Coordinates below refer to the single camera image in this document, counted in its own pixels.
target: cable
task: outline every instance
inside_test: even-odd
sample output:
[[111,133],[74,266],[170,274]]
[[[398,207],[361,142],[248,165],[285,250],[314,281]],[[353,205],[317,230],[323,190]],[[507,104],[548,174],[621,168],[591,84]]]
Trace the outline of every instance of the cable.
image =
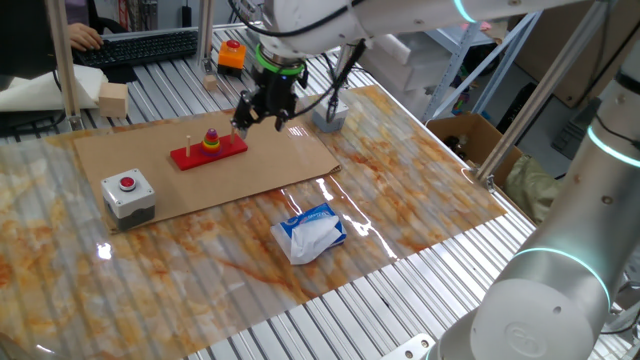
[[617,334],[622,334],[624,332],[627,332],[627,331],[633,329],[634,326],[636,326],[636,324],[638,323],[639,319],[640,319],[640,310],[638,310],[638,314],[636,315],[636,318],[633,319],[633,322],[629,326],[627,326],[625,328],[622,328],[620,330],[616,330],[616,331],[601,332],[600,335],[617,335]]
[[289,118],[287,118],[287,120],[291,120],[291,119],[296,118],[296,117],[298,117],[300,115],[304,115],[304,114],[308,113],[309,111],[311,111],[311,109],[316,107],[316,105],[318,105],[322,100],[324,100],[327,96],[329,96],[329,94],[331,93],[332,90],[340,89],[342,87],[342,85],[345,83],[345,81],[347,79],[347,76],[349,75],[349,72],[351,72],[351,69],[353,68],[355,63],[360,59],[362,54],[364,54],[364,51],[366,49],[367,49],[367,47],[366,47],[366,45],[364,43],[364,39],[360,40],[358,42],[358,45],[356,45],[355,50],[353,50],[353,53],[349,57],[349,60],[347,60],[347,62],[345,63],[345,66],[342,69],[342,72],[340,73],[340,75],[338,75],[336,77],[336,79],[334,80],[333,84],[331,84],[331,86],[327,89],[327,91],[325,91],[324,94],[322,94],[318,99],[316,99],[316,101],[314,101],[308,107],[306,107],[306,108],[300,110],[299,112],[289,116]]
[[600,126],[602,126],[602,128],[608,132],[609,134],[613,135],[613,136],[617,136],[622,140],[626,140],[628,142],[631,143],[631,145],[633,145],[633,147],[635,147],[636,149],[640,150],[640,141],[638,140],[633,140],[630,137],[624,136],[620,133],[617,133],[611,129],[609,129],[609,127],[607,127],[607,125],[604,124],[604,121],[602,121],[602,118],[600,117],[600,115],[598,115],[598,113],[596,113],[596,119],[598,120],[598,123],[600,123]]
[[597,57],[598,60],[594,65],[591,76],[589,77],[589,82],[587,83],[587,87],[584,89],[584,92],[578,99],[578,102],[581,102],[587,96],[589,91],[593,89],[596,82],[600,80],[600,75],[598,75],[598,70],[600,69],[600,66],[602,66],[602,61],[604,60],[604,48],[607,42],[607,36],[609,34],[609,18],[611,17],[612,3],[611,3],[611,0],[599,0],[599,1],[607,3],[607,11],[604,14],[604,23],[602,24],[602,40],[600,41],[600,48],[598,49],[598,57]]
[[[333,69],[333,63],[329,59],[326,53],[321,54],[324,60],[327,62],[327,67],[329,68],[329,75],[331,76],[332,83],[336,81],[336,72]],[[325,119],[329,123],[333,119],[336,114],[336,109],[338,108],[338,89],[333,90],[333,95],[331,95],[331,99],[327,104],[327,113],[325,114]]]
[[[362,3],[365,0],[353,0],[351,2],[351,6],[356,6],[360,3]],[[236,16],[240,19],[240,21],[242,21],[243,24],[245,24],[247,26],[247,28],[262,34],[262,35],[267,35],[267,36],[273,36],[273,37],[291,37],[291,36],[296,36],[296,35],[301,35],[304,34],[306,32],[309,32],[311,30],[317,29],[318,27],[330,22],[331,20],[337,18],[338,16],[346,13],[348,11],[348,7],[345,5],[341,8],[339,8],[338,10],[334,11],[333,13],[327,15],[326,17],[312,23],[309,24],[303,28],[300,28],[298,30],[293,30],[293,31],[286,31],[286,32],[274,32],[274,31],[269,31],[269,30],[265,30],[265,29],[261,29],[257,26],[254,26],[253,24],[251,24],[249,21],[247,21],[244,17],[241,16],[240,14],[240,10],[238,10],[238,8],[236,7],[234,0],[228,0],[229,2],[229,6],[231,7],[231,10],[236,14]]]

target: desk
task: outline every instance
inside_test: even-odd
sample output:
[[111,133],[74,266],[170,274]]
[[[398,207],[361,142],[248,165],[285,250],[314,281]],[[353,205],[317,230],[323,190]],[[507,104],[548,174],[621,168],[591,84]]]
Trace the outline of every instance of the desk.
[[[328,86],[326,68],[311,68],[309,91]],[[181,61],[137,67],[129,94],[137,111],[126,124],[85,112],[96,130],[0,147],[0,331],[73,358],[375,359],[417,333],[441,336],[533,231],[368,87],[344,94],[365,116],[320,135],[341,172],[107,237],[71,140],[129,122],[153,126],[143,122],[162,112],[210,111],[218,95],[230,105],[249,81],[209,94],[187,70],[195,74]],[[325,201],[347,243],[291,268],[268,227]],[[594,359],[625,348],[604,339]]]

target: tissue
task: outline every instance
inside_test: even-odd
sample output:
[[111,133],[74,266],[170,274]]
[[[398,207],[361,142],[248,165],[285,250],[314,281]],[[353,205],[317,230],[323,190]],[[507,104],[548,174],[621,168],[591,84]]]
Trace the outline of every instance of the tissue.
[[[98,107],[100,86],[107,82],[100,69],[74,65],[76,92],[81,109]],[[0,112],[63,110],[64,100],[53,73],[32,80],[15,78],[9,88],[0,92]]]
[[292,265],[313,261],[347,237],[340,219],[326,203],[272,226],[271,234]]

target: white cloth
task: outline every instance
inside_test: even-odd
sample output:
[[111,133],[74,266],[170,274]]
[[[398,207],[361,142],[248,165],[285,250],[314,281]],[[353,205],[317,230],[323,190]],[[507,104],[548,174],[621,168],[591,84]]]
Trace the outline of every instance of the white cloth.
[[[100,86],[108,82],[100,69],[74,65],[76,89],[81,109],[98,107]],[[64,102],[53,73],[32,80],[15,78],[9,88],[0,92],[0,112],[62,110]]]

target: metal pole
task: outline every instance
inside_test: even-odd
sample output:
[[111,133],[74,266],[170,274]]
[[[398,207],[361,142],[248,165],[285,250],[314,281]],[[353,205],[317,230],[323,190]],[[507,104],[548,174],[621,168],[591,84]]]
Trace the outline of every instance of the metal pole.
[[478,65],[476,69],[473,70],[471,74],[469,74],[467,78],[464,79],[464,81],[460,85],[458,85],[456,90],[451,95],[449,95],[449,97],[446,100],[440,103],[440,106],[433,113],[432,117],[430,119],[427,119],[427,121],[438,117],[438,115],[440,115],[449,106],[449,104],[454,102],[458,98],[458,96],[460,96],[460,94],[464,91],[464,89],[466,89],[469,85],[471,85],[473,80],[475,80],[480,75],[480,73],[487,66],[489,66],[489,63],[491,63],[493,59],[498,57],[498,55],[502,52],[502,50],[504,50],[509,44],[511,44],[513,39],[516,38],[516,36],[525,29],[525,27],[529,24],[531,20],[535,18],[535,16],[536,16],[536,13],[531,13],[525,16],[520,21],[520,23],[507,35],[507,37],[504,38],[504,40],[502,41],[502,44],[498,45],[495,49],[493,49],[493,51],[491,51],[491,53],[487,55],[487,57],[484,60],[482,60],[480,65]]
[[516,59],[516,56],[518,56],[520,49],[522,49],[522,45],[524,45],[525,41],[527,41],[529,34],[531,34],[531,30],[533,30],[533,27],[536,26],[538,19],[540,19],[540,15],[542,15],[542,11],[534,13],[533,18],[531,19],[529,24],[524,29],[518,31],[516,38],[513,39],[511,45],[509,45],[509,48],[504,54],[504,58],[502,59],[502,61],[500,61],[500,65],[498,65],[498,68],[491,76],[491,80],[489,80],[487,87],[484,88],[482,95],[480,95],[480,98],[476,102],[476,105],[473,107],[473,110],[471,110],[472,113],[480,114],[487,107],[487,104],[498,89],[498,86],[502,82],[502,79],[507,74],[507,71],[509,71],[509,69],[511,68],[511,65]]
[[198,51],[196,59],[207,74],[213,73],[211,52],[213,51],[213,9],[214,0],[201,0],[200,22],[198,24]]
[[73,72],[73,57],[71,55],[71,40],[67,28],[67,11],[64,0],[46,0],[51,38],[56,54],[57,75],[62,91],[62,100],[67,121],[71,130],[83,128],[80,117],[80,103],[76,89],[76,77]]
[[442,102],[442,98],[444,94],[447,93],[447,89],[449,89],[449,85],[453,82],[460,67],[462,66],[462,61],[464,57],[467,55],[471,44],[473,43],[473,39],[480,31],[480,22],[469,24],[467,31],[462,35],[462,40],[460,42],[460,47],[457,51],[451,54],[451,60],[449,60],[449,66],[442,76],[442,80],[440,84],[436,87],[433,94],[431,95],[431,101],[429,101],[429,105],[427,106],[427,110],[422,115],[422,123],[424,124],[428,120],[433,119],[434,114],[436,113],[436,109],[440,106]]
[[564,74],[576,61],[598,28],[600,28],[600,25],[607,15],[608,6],[609,4],[607,2],[600,1],[596,1],[591,6],[591,9],[589,9],[589,12],[585,15],[584,19],[582,19],[582,22],[580,22],[580,25],[578,25],[573,35],[571,35],[571,38],[567,41],[562,51],[560,51],[560,54],[542,78],[536,90],[509,129],[505,132],[502,139],[500,139],[496,147],[491,151],[487,160],[485,160],[480,167],[477,174],[480,182],[488,184],[489,179],[493,176],[498,166],[500,166],[509,150],[511,150],[513,144],[518,140],[522,131],[526,129],[529,122],[535,118]]

